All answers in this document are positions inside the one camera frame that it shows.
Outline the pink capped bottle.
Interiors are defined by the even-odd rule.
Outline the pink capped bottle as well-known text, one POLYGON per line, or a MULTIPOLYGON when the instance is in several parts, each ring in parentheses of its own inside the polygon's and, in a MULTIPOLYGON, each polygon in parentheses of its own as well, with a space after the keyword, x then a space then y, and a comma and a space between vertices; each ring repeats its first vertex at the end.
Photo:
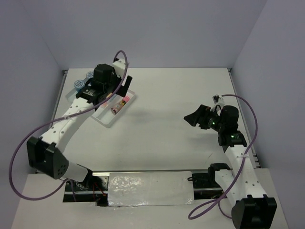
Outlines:
POLYGON ((118 103, 116 103, 112 108, 111 112, 114 115, 117 115, 118 112, 127 104, 127 102, 130 100, 130 97, 126 96, 123 99, 121 99, 118 103))

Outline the blue slime jar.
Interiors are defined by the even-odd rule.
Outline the blue slime jar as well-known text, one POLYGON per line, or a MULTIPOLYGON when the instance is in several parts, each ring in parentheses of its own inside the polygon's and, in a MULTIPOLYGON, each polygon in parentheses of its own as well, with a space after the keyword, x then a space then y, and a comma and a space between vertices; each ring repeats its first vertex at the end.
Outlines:
POLYGON ((93 71, 87 72, 87 73, 86 73, 86 78, 87 78, 87 79, 93 78, 93 71))
POLYGON ((76 80, 73 84, 74 89, 79 92, 84 86, 85 86, 85 81, 84 80, 76 80))

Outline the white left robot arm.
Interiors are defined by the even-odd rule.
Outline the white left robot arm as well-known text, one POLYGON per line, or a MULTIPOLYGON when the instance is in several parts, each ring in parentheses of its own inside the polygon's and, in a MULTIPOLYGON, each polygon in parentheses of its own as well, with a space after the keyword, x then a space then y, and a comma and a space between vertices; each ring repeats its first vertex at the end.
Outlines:
POLYGON ((82 190, 90 189, 101 179, 93 172, 69 161, 63 154, 67 144, 80 126, 112 95, 127 94, 132 77, 127 76, 128 64, 115 59, 111 65, 98 64, 93 77, 85 82, 62 116, 40 137, 30 137, 26 143, 30 167, 53 179, 70 179, 82 190))

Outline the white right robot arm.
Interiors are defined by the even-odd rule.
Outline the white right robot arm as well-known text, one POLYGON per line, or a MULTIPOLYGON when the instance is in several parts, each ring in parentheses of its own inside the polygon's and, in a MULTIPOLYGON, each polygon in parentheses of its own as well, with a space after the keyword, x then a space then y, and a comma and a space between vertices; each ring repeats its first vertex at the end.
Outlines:
POLYGON ((191 126, 212 129, 218 133, 218 144, 229 159, 226 163, 213 163, 208 168, 207 181, 220 186, 230 201, 231 219, 237 229, 269 229, 277 203, 269 197, 256 176, 248 156, 249 147, 238 130, 239 111, 236 107, 205 105, 184 117, 191 126))

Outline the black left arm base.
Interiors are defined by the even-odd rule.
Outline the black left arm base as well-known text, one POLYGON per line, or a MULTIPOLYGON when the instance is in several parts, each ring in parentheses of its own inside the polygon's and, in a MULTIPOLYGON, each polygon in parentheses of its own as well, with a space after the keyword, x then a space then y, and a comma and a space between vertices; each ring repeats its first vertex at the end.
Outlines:
POLYGON ((107 207, 109 176, 99 176, 101 181, 91 187, 84 187, 75 181, 66 182, 63 203, 93 203, 99 207, 107 207))

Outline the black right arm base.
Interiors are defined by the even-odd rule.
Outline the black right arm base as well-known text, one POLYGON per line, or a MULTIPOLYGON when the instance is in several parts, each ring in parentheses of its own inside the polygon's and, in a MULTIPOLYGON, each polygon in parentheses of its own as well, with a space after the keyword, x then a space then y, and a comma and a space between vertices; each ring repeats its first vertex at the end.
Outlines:
POLYGON ((216 199, 223 194, 223 189, 214 181, 210 180, 208 172, 193 173, 187 178, 193 184, 195 200, 216 199))

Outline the white compartment tray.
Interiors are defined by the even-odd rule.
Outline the white compartment tray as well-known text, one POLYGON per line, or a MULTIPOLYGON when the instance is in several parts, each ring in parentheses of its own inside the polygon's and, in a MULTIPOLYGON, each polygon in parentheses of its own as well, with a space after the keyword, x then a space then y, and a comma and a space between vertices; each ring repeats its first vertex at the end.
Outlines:
POLYGON ((106 128, 110 128, 135 100, 136 94, 128 90, 126 96, 120 97, 115 95, 105 104, 101 105, 98 110, 92 114, 91 118, 106 128))

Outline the silver foil cover plate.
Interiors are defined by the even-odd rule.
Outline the silver foil cover plate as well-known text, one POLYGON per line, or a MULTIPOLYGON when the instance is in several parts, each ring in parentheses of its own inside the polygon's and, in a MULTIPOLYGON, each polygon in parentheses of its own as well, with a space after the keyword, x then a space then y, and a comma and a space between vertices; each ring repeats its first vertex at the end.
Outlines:
POLYGON ((126 206, 176 206, 194 203, 190 171, 111 173, 108 204, 126 206))

